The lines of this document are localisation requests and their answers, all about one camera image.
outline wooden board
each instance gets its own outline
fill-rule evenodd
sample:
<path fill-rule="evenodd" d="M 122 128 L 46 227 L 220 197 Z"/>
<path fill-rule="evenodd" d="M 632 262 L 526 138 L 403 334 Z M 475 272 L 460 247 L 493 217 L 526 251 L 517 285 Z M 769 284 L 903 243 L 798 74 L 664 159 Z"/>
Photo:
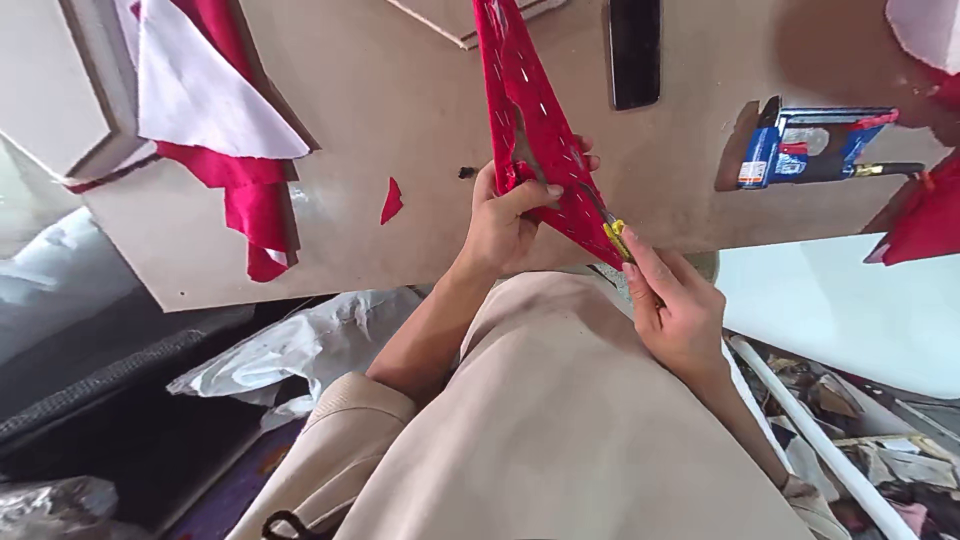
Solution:
<path fill-rule="evenodd" d="M 110 135 L 60 3 L 0 0 L 0 132 L 63 176 Z"/>
<path fill-rule="evenodd" d="M 469 222 L 471 184 L 457 170 L 491 155 L 479 54 L 383 0 L 241 3 L 267 74 L 323 148 L 297 162 L 291 184 L 300 263 L 270 283 L 247 280 L 220 193 L 173 163 L 88 192 L 101 225 L 166 309 L 436 280 Z M 721 158 L 726 169 L 742 159 L 743 134 L 729 141 L 738 117 L 753 128 L 742 114 L 751 100 L 901 107 L 920 129 L 886 130 L 865 160 L 934 163 L 947 153 L 936 137 L 960 138 L 956 117 L 923 98 L 883 4 L 664 2 L 662 98 L 621 113 L 610 107 L 604 2 L 570 0 L 529 28 L 570 125 L 596 140 L 594 179 L 611 210 L 655 244 L 693 252 L 858 233 L 903 182 L 715 192 Z M 381 227 L 391 176 L 405 207 Z M 544 227 L 522 267 L 588 260 Z"/>

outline smartphone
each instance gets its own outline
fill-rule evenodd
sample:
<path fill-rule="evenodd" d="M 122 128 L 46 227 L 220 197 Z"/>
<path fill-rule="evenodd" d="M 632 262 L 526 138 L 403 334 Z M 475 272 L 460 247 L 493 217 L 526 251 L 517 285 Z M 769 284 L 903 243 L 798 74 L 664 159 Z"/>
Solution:
<path fill-rule="evenodd" d="M 610 0 L 613 108 L 660 99 L 660 0 Z"/>

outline yellow utility knife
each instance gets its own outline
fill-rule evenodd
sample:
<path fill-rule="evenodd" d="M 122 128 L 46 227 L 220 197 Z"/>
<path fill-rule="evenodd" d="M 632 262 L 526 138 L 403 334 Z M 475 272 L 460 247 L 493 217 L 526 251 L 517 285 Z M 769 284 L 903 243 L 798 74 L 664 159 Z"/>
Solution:
<path fill-rule="evenodd" d="M 625 261 L 636 262 L 633 254 L 631 254 L 630 250 L 627 249 L 627 244 L 625 244 L 623 241 L 623 228 L 626 227 L 626 225 L 623 223 L 623 220 L 613 217 L 613 214 L 611 214 L 609 210 L 600 204 L 600 198 L 597 197 L 596 193 L 593 192 L 593 189 L 590 188 L 589 185 L 583 182 L 580 182 L 579 184 L 580 188 L 587 194 L 587 197 L 589 197 L 590 201 L 603 217 L 603 232 L 607 234 L 607 238 L 610 239 L 610 243 L 613 244 L 613 247 L 616 248 L 616 251 L 620 253 L 620 256 Z"/>

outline hand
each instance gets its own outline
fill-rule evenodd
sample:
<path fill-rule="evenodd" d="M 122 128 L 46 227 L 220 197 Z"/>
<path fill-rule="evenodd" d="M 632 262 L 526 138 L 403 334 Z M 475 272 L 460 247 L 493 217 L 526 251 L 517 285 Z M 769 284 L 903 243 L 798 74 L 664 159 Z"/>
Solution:
<path fill-rule="evenodd" d="M 584 152 L 593 147 L 589 137 L 577 136 L 577 140 Z M 589 170 L 596 170 L 600 159 L 587 156 L 587 165 Z M 522 217 L 523 213 L 555 203 L 564 193 L 560 185 L 530 181 L 497 197 L 493 192 L 495 179 L 491 161 L 480 170 L 473 185 L 470 229 L 456 262 L 472 273 L 494 279 L 503 274 L 507 265 L 523 258 L 534 243 L 538 224 Z"/>
<path fill-rule="evenodd" d="M 624 263 L 623 273 L 643 344 L 688 386 L 730 380 L 730 364 L 720 352 L 723 293 L 679 253 L 655 251 L 629 227 L 623 240 L 636 260 Z"/>

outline white pipe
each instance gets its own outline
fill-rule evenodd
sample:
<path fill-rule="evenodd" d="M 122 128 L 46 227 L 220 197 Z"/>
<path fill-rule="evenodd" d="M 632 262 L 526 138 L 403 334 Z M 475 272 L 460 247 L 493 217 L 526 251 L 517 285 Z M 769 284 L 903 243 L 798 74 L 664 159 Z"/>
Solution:
<path fill-rule="evenodd" d="M 756 402 L 753 392 L 750 391 L 750 385 L 747 384 L 747 380 L 743 378 L 743 374 L 740 373 L 740 370 L 736 367 L 736 362 L 733 361 L 730 348 L 727 347 L 727 343 L 725 342 L 721 342 L 720 345 L 720 352 L 723 353 L 723 357 L 730 363 L 730 375 L 731 379 L 733 379 L 733 385 L 736 386 L 736 391 L 739 392 L 740 397 L 743 398 L 750 412 L 754 414 L 754 419 L 756 419 L 756 422 L 760 425 L 760 430 L 767 436 L 767 441 L 770 442 L 770 446 L 774 449 L 774 454 L 777 455 L 786 472 L 791 475 L 796 474 L 796 471 L 793 470 L 793 464 L 790 463 L 790 460 L 786 457 L 786 452 L 783 451 L 780 443 L 777 442 L 777 437 L 774 436 L 774 431 L 770 428 L 770 423 L 767 422 L 767 418 L 763 416 L 763 411 L 760 410 L 760 404 Z"/>
<path fill-rule="evenodd" d="M 894 510 L 893 506 L 880 496 L 874 485 L 863 476 L 863 473 L 850 463 L 840 449 L 834 446 L 833 441 L 817 426 L 816 421 L 804 411 L 797 399 L 780 382 L 777 375 L 754 351 L 754 348 L 739 335 L 735 335 L 731 339 L 731 344 L 740 353 L 740 356 L 750 364 L 763 384 L 770 389 L 774 398 L 793 420 L 794 425 L 800 430 L 806 441 L 810 443 L 813 450 L 824 460 L 840 481 L 847 486 L 853 498 L 874 519 L 874 523 L 880 531 L 889 540 L 918 540 L 917 535 L 910 530 L 910 527 Z"/>

